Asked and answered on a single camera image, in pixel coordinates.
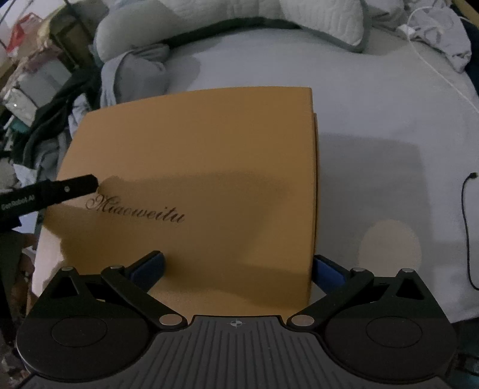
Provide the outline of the open orange cardboard box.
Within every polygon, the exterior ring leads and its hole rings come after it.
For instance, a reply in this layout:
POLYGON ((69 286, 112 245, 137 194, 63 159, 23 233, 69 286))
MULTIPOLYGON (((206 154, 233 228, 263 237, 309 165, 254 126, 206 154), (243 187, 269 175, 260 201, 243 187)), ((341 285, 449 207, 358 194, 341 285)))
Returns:
POLYGON ((319 202, 320 202, 320 195, 319 192, 319 170, 320 168, 318 167, 318 126, 317 126, 317 114, 313 113, 313 178, 314 178, 314 208, 313 208, 313 234, 312 234, 312 253, 313 253, 313 259, 312 259, 312 264, 311 264, 311 271, 310 271, 310 299, 313 296, 313 286, 315 285, 314 280, 315 280, 315 267, 316 265, 314 264, 314 255, 315 255, 315 249, 316 249, 316 244, 317 244, 317 220, 318 220, 318 208, 319 208, 319 202))

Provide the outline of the red plastic bag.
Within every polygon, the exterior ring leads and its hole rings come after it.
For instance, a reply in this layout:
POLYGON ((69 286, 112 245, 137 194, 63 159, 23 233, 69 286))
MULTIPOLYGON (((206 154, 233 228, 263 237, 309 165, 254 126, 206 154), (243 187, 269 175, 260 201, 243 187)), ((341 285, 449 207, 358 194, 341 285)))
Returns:
POLYGON ((17 20, 13 26, 10 35, 10 41, 6 48, 9 57, 15 57, 18 54, 20 46, 37 34, 43 19, 35 13, 28 13, 17 20))

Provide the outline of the large grey quilted pillow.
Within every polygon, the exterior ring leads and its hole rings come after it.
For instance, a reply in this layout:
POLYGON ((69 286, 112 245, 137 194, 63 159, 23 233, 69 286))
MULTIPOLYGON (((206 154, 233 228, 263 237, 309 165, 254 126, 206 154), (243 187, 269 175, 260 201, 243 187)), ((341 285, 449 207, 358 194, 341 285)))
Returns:
POLYGON ((354 53, 371 21, 365 1, 134 1, 97 26, 94 47, 107 62, 156 43, 186 45, 241 28, 300 28, 354 53))

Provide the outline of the crumpled grey clothes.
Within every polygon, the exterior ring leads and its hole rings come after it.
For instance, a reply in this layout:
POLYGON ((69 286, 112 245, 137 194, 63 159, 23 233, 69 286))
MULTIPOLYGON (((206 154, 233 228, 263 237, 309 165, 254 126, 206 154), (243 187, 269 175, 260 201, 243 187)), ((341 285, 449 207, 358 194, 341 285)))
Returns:
POLYGON ((55 177, 87 113, 166 92, 164 63, 169 54, 167 45, 154 44, 120 54, 102 67, 76 71, 50 102, 36 111, 28 132, 16 136, 13 162, 55 177))

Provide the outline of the orange box lid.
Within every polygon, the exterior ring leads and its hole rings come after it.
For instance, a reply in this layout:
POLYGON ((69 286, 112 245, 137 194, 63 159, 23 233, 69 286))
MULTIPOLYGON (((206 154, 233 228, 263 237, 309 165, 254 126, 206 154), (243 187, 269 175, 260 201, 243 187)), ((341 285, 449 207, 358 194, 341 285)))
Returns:
POLYGON ((310 296, 313 93, 231 87, 88 113, 58 178, 95 193, 49 207, 32 289, 62 266, 97 274, 154 250, 150 294, 185 317, 288 317, 310 296))

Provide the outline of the light grey crumpled blanket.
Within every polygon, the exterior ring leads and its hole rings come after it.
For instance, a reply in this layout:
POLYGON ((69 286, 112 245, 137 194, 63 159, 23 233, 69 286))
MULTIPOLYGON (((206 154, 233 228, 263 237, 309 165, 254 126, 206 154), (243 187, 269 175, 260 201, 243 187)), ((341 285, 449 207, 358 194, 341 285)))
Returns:
POLYGON ((471 41, 447 1, 375 0, 366 4, 374 27, 438 50, 456 72, 463 72, 471 61, 471 41))

